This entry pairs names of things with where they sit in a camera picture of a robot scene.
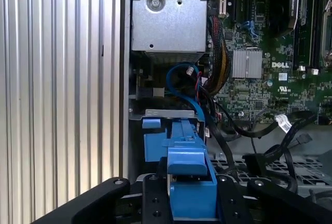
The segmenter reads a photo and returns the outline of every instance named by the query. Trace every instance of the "black cable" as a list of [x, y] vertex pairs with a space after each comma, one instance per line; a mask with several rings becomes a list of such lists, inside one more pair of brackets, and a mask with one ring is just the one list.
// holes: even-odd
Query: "black cable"
[[289, 171], [289, 175], [296, 179], [296, 173], [295, 173], [295, 168], [294, 168], [294, 162], [293, 162], [293, 158], [291, 155], [291, 152], [289, 151], [289, 149], [285, 149], [284, 150], [284, 155], [285, 155], [285, 161], [286, 161], [286, 165], [287, 165], [287, 169]]
[[233, 142], [233, 141], [239, 139], [240, 137], [241, 137], [241, 135], [238, 134], [238, 133], [236, 133], [236, 134], [233, 134], [233, 135], [227, 135], [227, 136], [225, 136], [225, 140], [226, 140], [226, 142], [229, 143], [229, 142]]
[[309, 193], [310, 196], [306, 197], [306, 199], [310, 199], [314, 203], [321, 198], [332, 198], [332, 190], [315, 193], [313, 190], [309, 189]]
[[279, 159], [284, 151], [288, 148], [289, 144], [293, 140], [295, 134], [303, 127], [313, 123], [316, 119], [316, 115], [310, 111], [297, 112], [303, 115], [302, 119], [297, 120], [291, 127], [291, 129], [286, 133], [284, 139], [282, 140], [280, 146], [275, 150], [266, 153], [266, 164], [270, 164], [273, 161]]
[[216, 16], [210, 16], [207, 24], [213, 42], [213, 66], [211, 76], [205, 82], [204, 87], [211, 95], [215, 95], [229, 78], [230, 59], [223, 34], [222, 20]]
[[[230, 167], [230, 168], [222, 171], [222, 173], [223, 174], [229, 174], [229, 173], [232, 173], [233, 171], [243, 171], [243, 172], [249, 173], [246, 166], [243, 166], [243, 165]], [[297, 187], [297, 182], [291, 176], [288, 176], [286, 174], [279, 173], [279, 172], [276, 172], [276, 171], [270, 171], [270, 170], [266, 171], [266, 176], [269, 177], [269, 178], [275, 178], [275, 179], [279, 179], [279, 180], [282, 180], [282, 181], [286, 182], [287, 183], [286, 189], [293, 192], [293, 193], [297, 193], [297, 188], [298, 188]]]
[[218, 127], [215, 124], [214, 120], [209, 115], [208, 110], [206, 108], [203, 108], [203, 111], [204, 111], [204, 115], [205, 115], [206, 125], [209, 127], [210, 132], [212, 133], [212, 135], [214, 136], [214, 138], [218, 142], [220, 148], [223, 150], [223, 152], [226, 156], [228, 166], [234, 167], [235, 162], [234, 162], [234, 159], [233, 159], [232, 151], [230, 150], [227, 142], [225, 141], [222, 133], [218, 129]]
[[[274, 145], [272, 146], [270, 149], [268, 149], [265, 154], [272, 152], [274, 150], [276, 150], [280, 145]], [[291, 155], [291, 152], [289, 151], [289, 149], [285, 149], [284, 150], [284, 155], [285, 155], [285, 162], [287, 165], [287, 169], [289, 172], [289, 175], [295, 180], [295, 186], [296, 186], [296, 193], [298, 192], [298, 184], [297, 184], [297, 178], [296, 178], [296, 173], [295, 173], [295, 167], [294, 167], [294, 162], [293, 162], [293, 158]]]
[[251, 137], [250, 140], [251, 140], [251, 145], [253, 146], [254, 153], [257, 154], [257, 150], [256, 150], [254, 139]]
[[[277, 128], [279, 125], [276, 121], [274, 121], [273, 123], [271, 123], [268, 127], [266, 127], [263, 130], [260, 131], [245, 131], [241, 128], [239, 128], [235, 122], [233, 121], [232, 117], [228, 114], [228, 112], [223, 108], [223, 106], [221, 106], [219, 103], [215, 102], [216, 105], [225, 113], [225, 115], [228, 118], [229, 123], [231, 124], [231, 126], [234, 128], [235, 131], [237, 131], [240, 135], [245, 136], [245, 137], [263, 137], [267, 134], [269, 134], [270, 132], [272, 132], [275, 128]], [[274, 160], [278, 159], [282, 153], [283, 153], [283, 149], [285, 149], [290, 142], [293, 140], [295, 134], [303, 127], [307, 126], [310, 123], [313, 123], [316, 120], [316, 115], [311, 112], [311, 111], [296, 111], [293, 113], [290, 113], [287, 115], [287, 117], [289, 119], [299, 119], [297, 120], [293, 126], [291, 127], [291, 129], [288, 131], [288, 133], [286, 134], [286, 136], [284, 137], [281, 146], [267, 154], [267, 157], [269, 158], [270, 163], [273, 162]]]
[[205, 96], [205, 98], [207, 99], [207, 102], [209, 104], [209, 108], [210, 108], [210, 115], [215, 117], [216, 116], [216, 108], [215, 108], [215, 104], [214, 101], [212, 99], [212, 97], [210, 96], [208, 90], [204, 87], [199, 87], [200, 91], [202, 92], [202, 94]]
[[[262, 116], [262, 115], [264, 115], [264, 114], [266, 114], [266, 113], [273, 113], [275, 115], [279, 114], [276, 110], [273, 110], [273, 109], [266, 109], [266, 110], [263, 110], [263, 111], [259, 112], [256, 115], [254, 121], [252, 122], [249, 131], [254, 131], [255, 130], [255, 128], [257, 126], [257, 122], [258, 122], [259, 117]], [[256, 150], [254, 139], [251, 137], [250, 140], [251, 140], [251, 146], [253, 147], [254, 153], [257, 154], [257, 150]]]

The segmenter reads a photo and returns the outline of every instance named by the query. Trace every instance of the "ventilated metal side panel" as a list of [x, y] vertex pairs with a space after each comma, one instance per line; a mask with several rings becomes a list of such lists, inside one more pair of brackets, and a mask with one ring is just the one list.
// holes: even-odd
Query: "ventilated metal side panel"
[[120, 0], [0, 0], [1, 224], [119, 175], [119, 50]]

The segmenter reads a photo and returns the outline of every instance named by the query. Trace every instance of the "blue plastic bracket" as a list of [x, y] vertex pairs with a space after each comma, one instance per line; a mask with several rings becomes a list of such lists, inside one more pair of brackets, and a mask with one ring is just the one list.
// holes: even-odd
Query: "blue plastic bracket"
[[161, 119], [143, 119], [143, 129], [158, 129], [161, 128]]
[[168, 147], [167, 172], [172, 175], [207, 175], [202, 139], [189, 120], [174, 121]]

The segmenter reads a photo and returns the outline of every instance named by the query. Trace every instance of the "green circuit board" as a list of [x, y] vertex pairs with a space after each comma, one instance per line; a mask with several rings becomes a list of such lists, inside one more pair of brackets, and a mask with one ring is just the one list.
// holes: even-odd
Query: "green circuit board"
[[[311, 21], [308, 10], [310, 6], [307, 6], [309, 4], [310, 0], [306, 0], [306, 4], [302, 5], [302, 12], [306, 10], [306, 14], [301, 14], [302, 24]], [[331, 119], [332, 71], [322, 69], [318, 75], [308, 71], [294, 71], [294, 32], [279, 38], [271, 37], [267, 27], [268, 12], [269, 4], [266, 0], [264, 19], [256, 22], [253, 0], [252, 20], [255, 22], [255, 33], [258, 37], [253, 37], [248, 30], [241, 29], [227, 18], [224, 20], [224, 34], [230, 57], [235, 50], [262, 50], [262, 76], [260, 79], [230, 77], [215, 99], [223, 104], [237, 121], [252, 121], [263, 109], [274, 109], [281, 114], [311, 110], [317, 113], [317, 119], [319, 116]], [[304, 24], [302, 26], [301, 37], [309, 39], [310, 26], [308, 25], [307, 29]], [[306, 45], [299, 59], [308, 59], [309, 52]], [[264, 116], [260, 120], [261, 123], [272, 121], [273, 116]]]

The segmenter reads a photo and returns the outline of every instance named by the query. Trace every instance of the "motherboard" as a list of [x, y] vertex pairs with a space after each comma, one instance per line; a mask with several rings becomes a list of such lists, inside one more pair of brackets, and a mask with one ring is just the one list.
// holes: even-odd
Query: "motherboard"
[[[331, 124], [332, 69], [323, 64], [321, 57], [314, 59], [318, 60], [319, 67], [301, 69], [301, 64], [315, 55], [311, 54], [310, 47], [313, 0], [299, 0], [298, 28], [280, 36], [272, 35], [268, 26], [270, 2], [251, 0], [251, 19], [247, 23], [235, 23], [229, 13], [224, 18], [224, 37], [232, 57], [232, 69], [215, 100], [237, 121], [252, 121], [263, 109], [281, 114], [310, 110], [317, 113], [317, 124]], [[261, 63], [258, 72], [255, 63], [239, 68], [241, 57], [251, 55]], [[272, 115], [260, 118], [260, 123], [272, 121]]]

